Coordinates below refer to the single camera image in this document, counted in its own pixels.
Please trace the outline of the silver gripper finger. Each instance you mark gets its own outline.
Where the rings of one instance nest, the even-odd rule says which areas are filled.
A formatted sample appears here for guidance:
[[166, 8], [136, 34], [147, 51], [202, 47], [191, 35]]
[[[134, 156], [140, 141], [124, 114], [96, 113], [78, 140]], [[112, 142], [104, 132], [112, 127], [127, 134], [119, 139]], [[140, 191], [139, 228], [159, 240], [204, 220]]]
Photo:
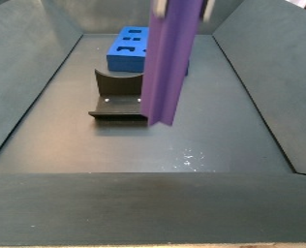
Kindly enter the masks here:
[[203, 22], [208, 22], [208, 20], [211, 18], [214, 4], [215, 4], [215, 0], [207, 0], [207, 3], [204, 5], [204, 9], [203, 9], [203, 16], [202, 16]]
[[156, 17], [164, 17], [166, 0], [152, 0], [152, 13]]

